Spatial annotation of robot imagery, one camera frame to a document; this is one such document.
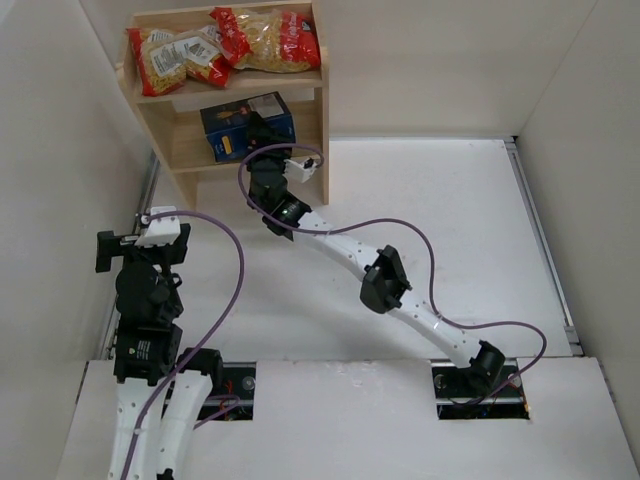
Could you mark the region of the blue Barilla pasta box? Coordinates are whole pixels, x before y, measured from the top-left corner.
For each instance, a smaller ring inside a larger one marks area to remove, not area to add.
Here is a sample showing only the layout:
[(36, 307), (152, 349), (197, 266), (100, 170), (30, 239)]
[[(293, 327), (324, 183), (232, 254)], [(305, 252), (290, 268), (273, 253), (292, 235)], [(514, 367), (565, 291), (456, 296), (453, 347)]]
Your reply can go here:
[(282, 142), (296, 141), (292, 113), (278, 92), (203, 108), (199, 113), (216, 163), (242, 160), (249, 152), (247, 130), (252, 113), (280, 134)]

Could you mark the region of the red pasta bag front side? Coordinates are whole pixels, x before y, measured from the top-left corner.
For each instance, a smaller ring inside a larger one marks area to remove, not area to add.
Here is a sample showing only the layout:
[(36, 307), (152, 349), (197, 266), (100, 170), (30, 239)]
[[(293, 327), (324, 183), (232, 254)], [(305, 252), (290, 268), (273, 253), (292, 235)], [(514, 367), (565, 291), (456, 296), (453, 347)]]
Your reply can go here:
[(238, 70), (299, 73), (321, 66), (314, 23), (301, 13), (216, 7), (210, 16), (223, 57)]

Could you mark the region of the red pasta bag label side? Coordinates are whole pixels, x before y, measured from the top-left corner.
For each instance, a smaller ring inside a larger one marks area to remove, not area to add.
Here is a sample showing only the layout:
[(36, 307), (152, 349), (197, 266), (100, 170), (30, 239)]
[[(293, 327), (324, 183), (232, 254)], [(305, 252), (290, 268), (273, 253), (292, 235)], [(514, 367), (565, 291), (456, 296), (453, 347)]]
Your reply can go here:
[(172, 93), (188, 78), (225, 88), (234, 72), (219, 49), (218, 31), (213, 25), (182, 32), (133, 27), (127, 34), (143, 96)]

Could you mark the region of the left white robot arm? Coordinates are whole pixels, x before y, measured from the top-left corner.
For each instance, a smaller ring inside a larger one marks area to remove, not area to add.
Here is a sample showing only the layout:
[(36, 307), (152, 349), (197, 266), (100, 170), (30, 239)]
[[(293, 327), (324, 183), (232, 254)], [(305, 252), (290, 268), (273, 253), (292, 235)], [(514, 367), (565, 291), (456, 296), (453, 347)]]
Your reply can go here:
[(180, 479), (204, 401), (222, 371), (216, 350), (181, 351), (184, 308), (172, 266), (184, 261), (190, 227), (153, 220), (139, 234), (97, 235), (96, 269), (123, 260), (116, 277), (116, 430), (111, 479)]

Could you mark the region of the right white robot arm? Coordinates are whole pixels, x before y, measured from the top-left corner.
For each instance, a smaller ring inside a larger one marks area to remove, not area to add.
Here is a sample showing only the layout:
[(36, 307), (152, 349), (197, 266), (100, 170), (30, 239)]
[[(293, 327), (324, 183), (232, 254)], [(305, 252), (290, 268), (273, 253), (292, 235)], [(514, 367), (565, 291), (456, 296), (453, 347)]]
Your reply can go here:
[(432, 299), (421, 300), (395, 247), (374, 248), (362, 243), (351, 236), (350, 228), (327, 223), (290, 192), (290, 181), (303, 183), (323, 165), (320, 150), (308, 146), (305, 159), (294, 158), (298, 144), (287, 140), (258, 113), (249, 116), (247, 139), (249, 152), (241, 163), (238, 183), (266, 227), (351, 272), (360, 284), (359, 300), (368, 310), (392, 316), (435, 345), (462, 372), (475, 395), (493, 394), (505, 364), (497, 347), (474, 337), (471, 327), (444, 318)]

